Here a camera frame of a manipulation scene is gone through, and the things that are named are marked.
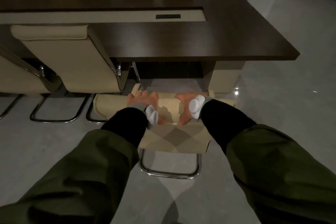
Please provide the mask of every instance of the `black sleeve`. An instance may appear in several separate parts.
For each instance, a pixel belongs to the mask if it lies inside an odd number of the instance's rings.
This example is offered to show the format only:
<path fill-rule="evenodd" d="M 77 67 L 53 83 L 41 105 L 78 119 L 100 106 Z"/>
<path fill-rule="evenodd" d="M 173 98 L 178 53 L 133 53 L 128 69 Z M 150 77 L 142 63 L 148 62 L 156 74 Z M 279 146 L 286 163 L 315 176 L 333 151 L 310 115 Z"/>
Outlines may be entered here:
<path fill-rule="evenodd" d="M 125 138 L 138 148 L 147 125 L 148 120 L 144 112 L 137 108 L 128 107 L 118 111 L 101 129 L 111 131 Z"/>
<path fill-rule="evenodd" d="M 237 108 L 214 99 L 203 106 L 201 119 L 225 154 L 226 146 L 233 137 L 256 124 Z"/>

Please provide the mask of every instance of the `olive green sleeve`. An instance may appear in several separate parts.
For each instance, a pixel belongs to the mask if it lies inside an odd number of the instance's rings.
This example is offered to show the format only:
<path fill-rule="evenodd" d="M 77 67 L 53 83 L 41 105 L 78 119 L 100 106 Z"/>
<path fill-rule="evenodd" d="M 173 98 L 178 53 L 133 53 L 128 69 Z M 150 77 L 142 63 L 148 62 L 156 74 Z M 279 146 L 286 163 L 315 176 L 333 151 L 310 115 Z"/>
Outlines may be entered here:
<path fill-rule="evenodd" d="M 287 135 L 254 125 L 226 155 L 262 223 L 336 223 L 336 175 Z"/>
<path fill-rule="evenodd" d="M 124 138 L 91 131 L 17 203 L 0 208 L 0 223 L 110 223 L 138 160 Z"/>

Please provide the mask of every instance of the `floor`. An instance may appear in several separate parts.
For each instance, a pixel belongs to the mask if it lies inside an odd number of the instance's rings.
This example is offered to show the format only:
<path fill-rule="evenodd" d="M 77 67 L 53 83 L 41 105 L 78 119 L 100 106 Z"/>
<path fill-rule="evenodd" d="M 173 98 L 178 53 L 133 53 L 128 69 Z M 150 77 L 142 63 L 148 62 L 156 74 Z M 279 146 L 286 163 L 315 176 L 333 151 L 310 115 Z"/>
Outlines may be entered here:
<path fill-rule="evenodd" d="M 293 137 L 336 173 L 336 1 L 249 0 L 296 47 L 296 61 L 247 62 L 237 83 L 238 108 L 258 123 Z M 180 92 L 205 90 L 202 79 L 144 80 L 145 88 Z M 134 82 L 127 83 L 131 90 Z M 24 97 L 0 122 L 0 205 L 18 200 L 49 168 L 100 125 L 85 120 L 88 104 L 69 124 L 28 119 L 39 97 Z M 0 110 L 10 99 L 1 98 Z M 39 117 L 68 118 L 80 98 L 49 99 Z M 112 223 L 259 223 L 233 179 L 215 141 L 203 155 L 199 177 L 150 177 L 136 166 Z M 145 165 L 158 170 L 192 171 L 194 155 L 146 152 Z"/>

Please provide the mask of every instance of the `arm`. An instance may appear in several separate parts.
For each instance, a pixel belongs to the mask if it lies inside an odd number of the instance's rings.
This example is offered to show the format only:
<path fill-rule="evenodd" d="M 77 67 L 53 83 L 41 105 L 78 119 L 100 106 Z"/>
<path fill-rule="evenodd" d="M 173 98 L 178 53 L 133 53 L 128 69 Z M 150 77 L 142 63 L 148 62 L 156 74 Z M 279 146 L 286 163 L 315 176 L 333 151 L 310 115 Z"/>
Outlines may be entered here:
<path fill-rule="evenodd" d="M 127 106 L 155 106 L 158 96 L 148 103 L 137 99 L 129 95 Z M 1 207 L 0 223 L 109 224 L 139 160 L 137 147 L 147 125 L 137 108 L 117 112 L 101 129 L 87 133 L 17 203 Z"/>
<path fill-rule="evenodd" d="M 293 139 L 217 100 L 201 119 L 262 223 L 336 223 L 336 175 Z"/>

